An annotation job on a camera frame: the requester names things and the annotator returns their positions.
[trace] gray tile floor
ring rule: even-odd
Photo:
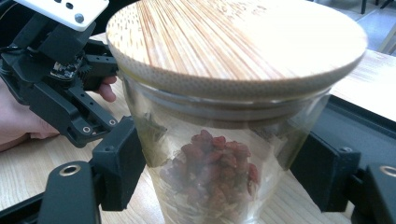
[[[375,0],[368,0],[366,12],[363,15],[361,14],[362,0],[315,0],[315,2],[338,10],[356,21],[368,35],[368,49],[378,50],[396,24],[396,2],[381,9],[385,0],[380,0],[378,6],[375,5]]]

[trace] jar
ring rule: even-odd
[[[141,0],[106,28],[166,223],[257,223],[366,35],[308,1]]]

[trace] wooden table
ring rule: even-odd
[[[396,107],[391,106],[396,90],[391,86],[396,79],[396,58],[367,50],[361,64],[345,79],[336,84],[332,94],[360,105],[386,118],[396,120]],[[118,96],[115,103],[92,97],[116,119],[129,115],[124,102],[121,81],[113,85]],[[0,210],[41,193],[48,174],[55,167],[69,161],[88,161],[98,142],[84,148],[75,148],[63,136],[46,140],[32,140],[0,153]],[[156,199],[147,170],[123,212],[102,212],[103,223],[163,223],[163,215]],[[288,173],[262,213],[261,223],[350,223],[348,215],[322,214],[310,200],[297,180]]]

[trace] skin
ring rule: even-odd
[[[110,85],[116,81],[116,77],[107,77],[96,93],[106,101],[114,102],[116,95]],[[30,111],[27,105],[20,105],[1,78],[0,99],[0,151],[13,148],[30,138],[44,139],[59,134],[46,121]]]

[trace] wooden lid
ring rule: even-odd
[[[366,34],[304,0],[141,0],[106,28],[120,69],[176,94],[220,100],[303,97],[360,61]]]

